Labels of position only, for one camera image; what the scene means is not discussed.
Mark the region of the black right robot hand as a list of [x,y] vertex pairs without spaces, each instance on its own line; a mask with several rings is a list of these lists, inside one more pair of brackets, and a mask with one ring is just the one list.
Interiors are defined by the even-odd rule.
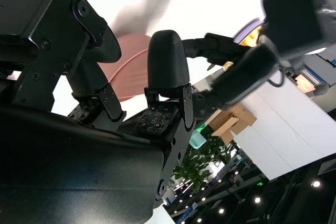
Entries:
[[145,223],[193,129],[185,52],[149,44],[148,106],[131,134],[100,68],[119,43],[87,0],[1,0],[1,223]]

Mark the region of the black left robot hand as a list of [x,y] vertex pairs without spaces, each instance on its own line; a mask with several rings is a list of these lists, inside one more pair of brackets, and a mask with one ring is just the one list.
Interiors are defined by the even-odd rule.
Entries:
[[221,67],[233,63],[213,80],[209,90],[193,94],[194,110],[230,108],[268,81],[279,67],[275,50],[266,44],[242,46],[233,38],[207,33],[203,38],[183,40],[183,47],[188,58],[203,57]]

